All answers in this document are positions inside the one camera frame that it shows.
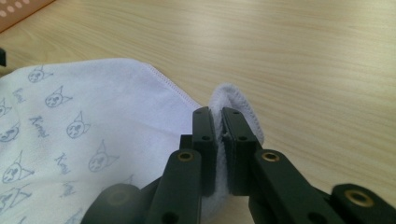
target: wood grain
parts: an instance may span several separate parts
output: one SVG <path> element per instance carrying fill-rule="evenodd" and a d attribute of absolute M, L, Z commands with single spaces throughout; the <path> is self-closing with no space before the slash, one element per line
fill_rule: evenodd
<path fill-rule="evenodd" d="M 126 57 L 202 105 L 238 86 L 309 182 L 375 191 L 396 206 L 394 1 L 57 0 L 0 34 L 4 75 L 39 63 Z M 252 223 L 247 199 L 214 223 Z"/>

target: light wood surface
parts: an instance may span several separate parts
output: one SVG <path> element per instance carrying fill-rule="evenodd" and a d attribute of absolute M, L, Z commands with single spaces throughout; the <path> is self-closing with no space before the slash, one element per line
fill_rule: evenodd
<path fill-rule="evenodd" d="M 396 206 L 394 1 L 57 0 L 0 34 L 8 68 L 126 57 L 201 105 L 238 86 L 315 187 L 355 183 Z M 253 223 L 231 198 L 213 223 Z"/>

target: cartoon cat drawing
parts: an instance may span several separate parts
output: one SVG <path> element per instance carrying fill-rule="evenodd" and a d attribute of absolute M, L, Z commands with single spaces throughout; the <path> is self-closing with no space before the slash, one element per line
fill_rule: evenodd
<path fill-rule="evenodd" d="M 91 160 L 88 163 L 88 168 L 91 172 L 96 173 L 102 171 L 107 166 L 110 166 L 118 158 L 119 157 L 107 155 L 105 141 L 102 141 L 102 144 L 99 146 L 96 154 L 91 157 Z"/>
<path fill-rule="evenodd" d="M 20 132 L 20 124 L 17 123 L 7 131 L 0 133 L 0 142 L 9 142 L 11 140 L 14 140 L 19 132 Z"/>
<path fill-rule="evenodd" d="M 82 119 L 82 112 L 75 118 L 74 122 L 69 124 L 66 129 L 67 135 L 71 138 L 78 138 L 90 129 L 91 125 L 84 123 Z"/>
<path fill-rule="evenodd" d="M 60 104 L 64 104 L 67 101 L 73 99 L 72 97 L 66 97 L 62 95 L 62 88 L 64 86 L 61 86 L 57 91 L 55 91 L 53 94 L 51 94 L 49 97 L 46 99 L 46 106 L 48 107 L 56 107 Z"/>
<path fill-rule="evenodd" d="M 37 83 L 49 76 L 52 76 L 53 73 L 46 73 L 43 70 L 43 65 L 38 66 L 37 68 L 35 68 L 35 70 L 33 70 L 33 72 L 31 72 L 29 74 L 29 81 L 33 82 L 33 83 Z"/>
<path fill-rule="evenodd" d="M 34 171 L 26 170 L 21 167 L 21 157 L 22 152 L 20 153 L 20 156 L 14 161 L 14 163 L 8 166 L 3 174 L 3 183 L 12 183 L 35 173 Z"/>
<path fill-rule="evenodd" d="M 12 188 L 0 194 L 0 216 L 32 195 L 32 193 L 22 192 L 22 188 Z"/>
<path fill-rule="evenodd" d="M 11 108 L 12 107 L 6 107 L 6 99 L 3 98 L 3 100 L 0 102 L 0 118 L 8 113 Z"/>

